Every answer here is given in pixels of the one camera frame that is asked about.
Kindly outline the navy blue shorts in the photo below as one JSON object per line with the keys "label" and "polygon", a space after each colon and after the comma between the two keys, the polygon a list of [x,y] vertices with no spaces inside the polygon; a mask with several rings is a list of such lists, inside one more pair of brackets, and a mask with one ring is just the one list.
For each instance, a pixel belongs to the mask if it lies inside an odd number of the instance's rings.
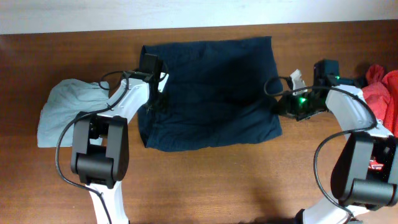
{"label": "navy blue shorts", "polygon": [[272,112],[280,92],[269,36],[145,45],[169,71],[163,111],[140,108],[145,147],[164,152],[258,144],[282,134]]}

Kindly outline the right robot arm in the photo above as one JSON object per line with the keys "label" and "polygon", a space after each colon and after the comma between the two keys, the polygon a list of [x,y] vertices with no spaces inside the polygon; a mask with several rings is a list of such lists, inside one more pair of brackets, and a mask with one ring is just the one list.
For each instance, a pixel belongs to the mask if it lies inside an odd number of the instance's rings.
{"label": "right robot arm", "polygon": [[[315,150],[313,172],[323,198],[300,210],[293,223],[359,223],[358,215],[397,204],[397,138],[385,128],[366,103],[361,82],[340,77],[336,60],[313,67],[313,85],[306,86],[300,71],[283,78],[289,90],[266,95],[278,97],[273,112],[301,121],[331,112],[341,131],[323,140]],[[346,144],[331,173],[327,192],[318,175],[318,155],[333,138]]]}

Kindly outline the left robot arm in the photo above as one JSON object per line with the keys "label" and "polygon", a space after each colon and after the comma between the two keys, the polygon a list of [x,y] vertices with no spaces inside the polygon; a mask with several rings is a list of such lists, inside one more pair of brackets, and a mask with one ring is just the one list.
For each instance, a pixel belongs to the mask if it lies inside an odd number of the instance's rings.
{"label": "left robot arm", "polygon": [[71,170],[90,193],[98,223],[129,223],[122,180],[129,165],[128,124],[140,108],[162,111],[169,74],[156,55],[123,71],[118,89],[98,112],[81,112],[73,124]]}

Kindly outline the dark garment under jersey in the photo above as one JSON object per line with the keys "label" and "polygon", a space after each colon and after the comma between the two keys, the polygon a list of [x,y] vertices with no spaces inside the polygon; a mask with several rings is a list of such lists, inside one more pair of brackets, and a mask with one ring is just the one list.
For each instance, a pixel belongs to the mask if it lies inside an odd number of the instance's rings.
{"label": "dark garment under jersey", "polygon": [[359,77],[354,80],[354,85],[357,88],[364,88],[368,86],[368,81],[366,80],[366,77]]}

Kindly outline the red jersey with lettering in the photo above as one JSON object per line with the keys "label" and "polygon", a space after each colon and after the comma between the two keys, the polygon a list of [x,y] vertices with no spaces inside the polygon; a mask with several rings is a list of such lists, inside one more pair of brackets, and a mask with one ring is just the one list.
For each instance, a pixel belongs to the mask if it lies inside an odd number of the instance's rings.
{"label": "red jersey with lettering", "polygon": [[363,97],[382,125],[397,137],[397,70],[389,73],[377,64],[371,65],[365,75],[368,85]]}

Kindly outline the light grey folded cloth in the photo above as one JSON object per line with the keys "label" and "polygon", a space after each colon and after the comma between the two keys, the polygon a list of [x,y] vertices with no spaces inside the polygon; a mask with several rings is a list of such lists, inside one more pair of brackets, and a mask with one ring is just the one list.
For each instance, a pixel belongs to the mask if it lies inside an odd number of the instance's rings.
{"label": "light grey folded cloth", "polygon": [[108,82],[77,79],[66,79],[53,87],[40,112],[37,146],[56,147],[62,131],[79,112],[103,109],[109,99],[108,88]]}

